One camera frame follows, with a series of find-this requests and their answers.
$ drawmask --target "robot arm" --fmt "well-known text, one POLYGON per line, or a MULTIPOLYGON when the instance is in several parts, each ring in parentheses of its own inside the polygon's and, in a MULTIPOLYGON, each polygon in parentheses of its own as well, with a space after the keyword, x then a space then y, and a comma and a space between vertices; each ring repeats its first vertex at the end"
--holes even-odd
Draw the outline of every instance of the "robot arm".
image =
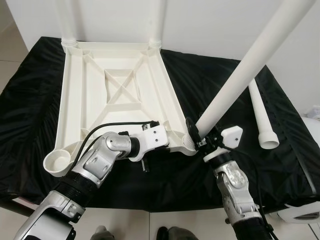
POLYGON ((242 128, 233 126, 221 133, 216 132, 213 136, 201 139, 191 119, 186 119, 186 125, 196 149, 204 154, 203 160, 209 162, 213 169, 228 217, 226 222, 232 225, 237 239, 272 240, 271 226, 265 225, 256 208, 249 192, 249 180, 246 174, 235 161, 224 161, 217 157, 238 147, 243 133, 242 128))
POLYGON ((61 178, 58 186, 22 225, 14 240, 75 239, 76 231, 69 222, 79 221, 115 161, 124 158, 141 160, 146 152, 168 143, 166 129, 161 125, 134 136, 105 133, 61 178))

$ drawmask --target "white wall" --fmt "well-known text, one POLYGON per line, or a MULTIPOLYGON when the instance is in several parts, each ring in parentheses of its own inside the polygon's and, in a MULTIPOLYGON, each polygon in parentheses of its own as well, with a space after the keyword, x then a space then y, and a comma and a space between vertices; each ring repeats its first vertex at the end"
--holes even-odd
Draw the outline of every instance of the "white wall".
POLYGON ((0 0, 0 33, 2 33, 14 19, 10 13, 6 0, 0 0))
MULTIPOLYGON (((27 48, 60 37, 53 0, 7 0, 27 48)), ((69 0, 77 39, 148 42, 150 0, 69 0)), ((280 0, 168 0, 164 49, 241 59, 280 0)), ((300 113, 320 105, 320 3, 267 64, 300 113)))

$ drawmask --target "silver robot arm segment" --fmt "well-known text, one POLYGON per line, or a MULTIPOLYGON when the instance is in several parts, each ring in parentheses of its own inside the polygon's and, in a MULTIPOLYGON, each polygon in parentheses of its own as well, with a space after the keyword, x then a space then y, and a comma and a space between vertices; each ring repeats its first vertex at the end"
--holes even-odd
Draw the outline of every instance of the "silver robot arm segment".
POLYGON ((102 135, 74 168, 61 178, 58 186, 22 225, 14 240, 75 239, 76 232, 69 222, 78 222, 115 161, 136 157, 139 152, 137 137, 115 132, 102 135))

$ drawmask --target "person's foot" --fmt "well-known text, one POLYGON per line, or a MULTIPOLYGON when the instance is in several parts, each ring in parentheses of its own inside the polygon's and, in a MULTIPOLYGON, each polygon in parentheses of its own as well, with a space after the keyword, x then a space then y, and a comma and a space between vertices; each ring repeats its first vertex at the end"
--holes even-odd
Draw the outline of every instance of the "person's foot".
POLYGON ((158 229, 158 232, 156 233, 156 240, 168 240, 169 239, 169 233, 168 228, 165 226, 162 226, 158 229))
POLYGON ((162 226, 158 229, 156 240, 198 240, 189 230, 173 226, 170 229, 162 226))
POLYGON ((115 240, 115 237, 105 226, 98 226, 90 240, 115 240))

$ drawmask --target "shoe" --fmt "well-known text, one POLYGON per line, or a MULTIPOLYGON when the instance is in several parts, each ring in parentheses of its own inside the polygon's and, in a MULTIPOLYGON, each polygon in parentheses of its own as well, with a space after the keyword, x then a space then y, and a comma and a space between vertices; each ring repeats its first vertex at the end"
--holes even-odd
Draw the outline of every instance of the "shoe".
POLYGON ((165 226, 160 227, 156 233, 156 240, 169 240, 168 228, 165 226))

